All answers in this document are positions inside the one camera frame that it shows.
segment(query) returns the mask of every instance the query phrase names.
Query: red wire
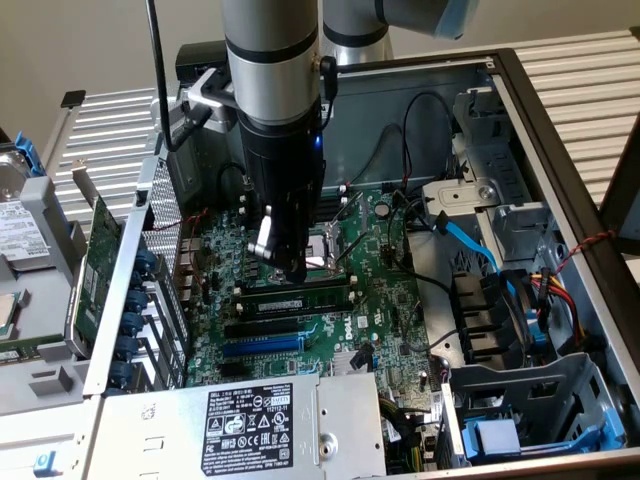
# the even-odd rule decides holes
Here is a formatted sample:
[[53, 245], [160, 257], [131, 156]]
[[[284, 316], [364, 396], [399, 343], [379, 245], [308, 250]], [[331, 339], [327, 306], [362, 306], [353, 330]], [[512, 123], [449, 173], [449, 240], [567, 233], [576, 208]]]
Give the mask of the red wire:
[[190, 217], [185, 218], [184, 220], [178, 220], [177, 222], [173, 222], [169, 225], [163, 225], [162, 227], [155, 227], [153, 229], [154, 232], [161, 232], [162, 230], [168, 230], [171, 227], [175, 227], [176, 225], [182, 225], [184, 223], [189, 223], [192, 222], [193, 220], [197, 220], [198, 217], [201, 217], [203, 215], [206, 215], [207, 212], [209, 211], [208, 208], [205, 208], [204, 211], [202, 213], [199, 213], [197, 215], [191, 215]]
[[562, 271], [562, 269], [567, 266], [567, 263], [569, 263], [569, 260], [571, 259], [571, 257], [573, 257], [580, 250], [583, 250], [584, 248], [590, 245], [593, 245], [594, 243], [598, 243], [601, 240], [604, 240], [609, 237], [615, 237], [615, 236], [616, 236], [616, 232], [614, 232], [613, 230], [609, 230], [607, 232], [600, 232], [597, 235], [594, 235], [593, 237], [585, 238], [580, 244], [572, 248], [569, 251], [567, 258], [565, 258], [564, 261], [560, 265], [558, 265], [558, 268], [556, 269], [556, 275], [558, 275]]
[[[540, 288], [540, 280], [538, 279], [532, 279], [531, 284], [535, 285], [537, 288]], [[576, 303], [573, 301], [573, 298], [571, 298], [571, 295], [569, 295], [568, 292], [556, 287], [555, 285], [549, 285], [549, 292], [567, 302], [569, 310], [571, 311], [571, 317], [573, 318], [573, 335], [575, 337], [576, 344], [578, 344], [580, 342], [580, 329], [578, 327], [578, 308], [576, 307]]]

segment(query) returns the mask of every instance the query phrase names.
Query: black cable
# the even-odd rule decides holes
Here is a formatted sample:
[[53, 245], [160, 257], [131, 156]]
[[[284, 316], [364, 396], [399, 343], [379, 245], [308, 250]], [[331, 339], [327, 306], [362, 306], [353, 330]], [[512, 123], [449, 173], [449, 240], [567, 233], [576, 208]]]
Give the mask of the black cable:
[[401, 330], [401, 334], [402, 334], [402, 341], [407, 346], [407, 348], [409, 348], [409, 350], [411, 350], [412, 352], [415, 352], [415, 353], [428, 353], [428, 352], [431, 351], [432, 348], [436, 348], [438, 345], [440, 345], [442, 342], [444, 342], [451, 335], [454, 335], [454, 334], [458, 333], [458, 330], [451, 330], [450, 332], [445, 333], [443, 336], [441, 336], [435, 342], [429, 343], [429, 345], [421, 345], [421, 346], [417, 347], [417, 346], [411, 345], [411, 343], [409, 343], [409, 338], [408, 338], [409, 337], [409, 326], [406, 325], [404, 328], [401, 327], [400, 330]]
[[[520, 365], [520, 368], [524, 368], [527, 362], [527, 351], [533, 343], [531, 332], [529, 331], [527, 316], [525, 314], [525, 311], [531, 309], [529, 296], [527, 295], [522, 281], [510, 270], [500, 272], [499, 285], [500, 294], [507, 306], [507, 309], [509, 310], [509, 315], [513, 322], [513, 329], [516, 332], [516, 336], [518, 337], [522, 350], [522, 364]], [[515, 290], [519, 305], [516, 303], [516, 299], [511, 295], [509, 285], [511, 285]]]
[[160, 42], [160, 29], [158, 28], [158, 15], [156, 13], [155, 0], [147, 0], [147, 18], [149, 20], [149, 34], [151, 37], [151, 49], [156, 70], [156, 83], [158, 84], [158, 104], [160, 107], [160, 125], [167, 150], [177, 151], [191, 136], [196, 128], [202, 127], [211, 117], [211, 109], [204, 105], [198, 105], [187, 117], [182, 131], [177, 138], [171, 136], [171, 124], [169, 121], [169, 102], [167, 101], [167, 79], [164, 72], [164, 57]]
[[[453, 149], [453, 127], [452, 127], [453, 119], [451, 117], [451, 113], [449, 112], [449, 107], [447, 105], [447, 102], [444, 100], [442, 95], [440, 95], [438, 92], [427, 90], [425, 92], [418, 93], [411, 99], [411, 101], [409, 102], [409, 106], [405, 111], [404, 120], [402, 122], [402, 168], [405, 170], [405, 185], [406, 185], [406, 180], [408, 180], [408, 178], [413, 173], [413, 161], [411, 160], [411, 153], [409, 152], [409, 144], [407, 143], [407, 119], [409, 118], [409, 112], [411, 112], [411, 107], [413, 107], [413, 104], [416, 103], [416, 101], [422, 97], [435, 98], [438, 101], [438, 103], [442, 105], [442, 108], [447, 116], [447, 128], [449, 129], [449, 135], [447, 139], [447, 157], [446, 157], [446, 163], [445, 163], [445, 170], [447, 171], [447, 173], [449, 173], [449, 158], [451, 156], [451, 150]], [[409, 160], [409, 170], [407, 170], [407, 159]]]
[[320, 131], [324, 132], [324, 129], [327, 128], [329, 122], [331, 121], [331, 114], [333, 113], [333, 100], [329, 101], [329, 108], [327, 109], [327, 118], [324, 119], [322, 126], [320, 127]]
[[416, 214], [416, 218], [420, 221], [420, 223], [422, 223], [422, 225], [429, 231], [432, 231], [433, 228], [426, 222], [426, 220], [424, 218], [422, 218], [420, 216], [420, 212], [418, 212], [416, 210], [416, 207], [418, 206], [418, 204], [422, 203], [422, 199], [420, 198], [416, 198], [412, 201], [409, 201], [409, 199], [400, 191], [400, 190], [396, 190], [394, 192], [394, 195], [399, 195], [400, 198], [402, 199], [402, 201], [407, 205], [407, 209], [404, 212], [404, 218], [406, 219], [407, 217], [407, 213], [408, 212], [413, 212]]
[[376, 146], [373, 149], [373, 153], [369, 157], [369, 160], [367, 160], [367, 163], [364, 165], [364, 167], [362, 167], [360, 172], [355, 177], [353, 177], [353, 180], [351, 180], [351, 182], [349, 182], [351, 185], [356, 183], [358, 179], [362, 175], [364, 175], [369, 168], [371, 168], [371, 165], [373, 165], [374, 160], [378, 157], [378, 154], [380, 153], [380, 149], [382, 148], [382, 145], [384, 144], [385, 139], [387, 138], [388, 135], [390, 135], [393, 132], [398, 132], [400, 136], [402, 136], [402, 128], [400, 128], [400, 125], [398, 125], [397, 123], [389, 123], [382, 129], [382, 132], [380, 132], [380, 136], [378, 137], [378, 142], [376, 143]]
[[239, 163], [236, 163], [236, 162], [223, 163], [222, 166], [220, 167], [220, 170], [218, 170], [218, 175], [216, 176], [216, 193], [215, 193], [216, 195], [220, 195], [220, 192], [222, 192], [222, 175], [224, 174], [224, 172], [226, 172], [231, 168], [235, 168], [236, 170], [238, 170], [243, 177], [247, 176], [247, 170]]
[[[436, 280], [435, 278], [425, 277], [424, 275], [420, 275], [419, 273], [412, 272], [407, 267], [402, 265], [398, 261], [398, 259], [396, 258], [395, 254], [393, 253], [393, 246], [391, 245], [391, 224], [393, 223], [393, 219], [397, 215], [399, 209], [400, 209], [400, 205], [398, 205], [393, 210], [393, 213], [389, 216], [389, 221], [387, 223], [387, 242], [388, 242], [389, 248], [392, 250], [391, 260], [396, 265], [396, 267], [398, 267], [402, 272], [406, 273], [407, 275], [412, 276], [413, 278], [416, 278], [418, 280], [422, 280], [423, 282], [427, 282], [427, 283], [430, 283], [432, 285], [435, 285], [435, 286], [439, 287], [443, 292], [445, 292], [450, 297], [451, 296], [451, 289], [449, 287], [447, 287], [444, 283]], [[418, 218], [420, 218], [421, 222], [423, 222], [423, 224], [428, 227], [428, 224], [421, 217], [418, 217]]]
[[[411, 200], [411, 203], [409, 204], [409, 206], [407, 207], [407, 209], [404, 211], [404, 215], [402, 216], [402, 227], [404, 228], [405, 232], [408, 232], [409, 229], [409, 225], [408, 225], [408, 220], [409, 220], [409, 213], [416, 213], [416, 207], [422, 203], [422, 199], [421, 198], [416, 198], [415, 200]], [[416, 231], [423, 231], [423, 232], [432, 232], [433, 228], [431, 226], [429, 226], [420, 216], [417, 216], [418, 220], [420, 220], [422, 222], [423, 228], [419, 228], [419, 227], [412, 227], [411, 231], [412, 232], [416, 232]]]

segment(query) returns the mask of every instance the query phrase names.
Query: black pcie slot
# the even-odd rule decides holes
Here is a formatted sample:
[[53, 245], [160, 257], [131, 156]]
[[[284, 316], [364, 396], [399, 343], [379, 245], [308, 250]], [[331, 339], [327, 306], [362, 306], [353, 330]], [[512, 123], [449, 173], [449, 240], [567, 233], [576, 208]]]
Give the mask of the black pcie slot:
[[221, 363], [216, 366], [222, 378], [244, 377], [249, 369], [242, 362]]
[[340, 211], [340, 198], [327, 197], [321, 198], [316, 209], [316, 222], [330, 222]]
[[224, 336], [226, 338], [264, 337], [296, 333], [297, 331], [298, 320], [296, 318], [290, 318], [273, 322], [227, 325], [224, 327]]
[[306, 317], [309, 315], [322, 315], [323, 313], [342, 313], [342, 312], [350, 312], [353, 310], [352, 304], [344, 304], [344, 305], [328, 305], [326, 307], [316, 307], [316, 308], [300, 308], [297, 310], [287, 310], [281, 312], [269, 312], [269, 313], [258, 313], [258, 314], [249, 314], [243, 313], [240, 316], [240, 320], [243, 322], [254, 322], [258, 320], [275, 320], [280, 318], [297, 318], [297, 317]]
[[348, 287], [348, 278], [338, 278], [331, 280], [318, 280], [315, 282], [307, 282], [301, 285], [267, 285], [265, 287], [248, 287], [242, 289], [242, 299], [253, 295], [266, 295], [273, 293], [295, 293], [307, 290], [315, 290], [317, 288], [328, 287]]

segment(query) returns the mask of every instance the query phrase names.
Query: hard drive label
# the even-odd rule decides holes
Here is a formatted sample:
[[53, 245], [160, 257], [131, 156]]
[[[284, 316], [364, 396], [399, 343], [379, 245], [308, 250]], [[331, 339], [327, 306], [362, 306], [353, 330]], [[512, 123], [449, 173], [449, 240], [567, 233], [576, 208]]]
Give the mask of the hard drive label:
[[210, 392], [202, 446], [208, 477], [293, 466], [293, 384]]
[[0, 203], [0, 254], [10, 262], [49, 255], [33, 216], [19, 201]]

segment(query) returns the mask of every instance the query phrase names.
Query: capacitor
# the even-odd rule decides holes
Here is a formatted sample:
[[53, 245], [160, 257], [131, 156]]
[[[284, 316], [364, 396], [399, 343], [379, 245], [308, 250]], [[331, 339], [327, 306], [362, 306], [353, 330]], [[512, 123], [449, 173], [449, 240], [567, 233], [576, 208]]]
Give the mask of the capacitor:
[[389, 218], [389, 214], [391, 214], [391, 209], [386, 203], [378, 202], [376, 203], [376, 206], [373, 207], [373, 213], [376, 214], [376, 218], [378, 218], [378, 220], [386, 220]]
[[429, 375], [424, 370], [420, 372], [420, 391], [424, 392], [424, 387], [427, 385], [427, 380], [429, 380]]

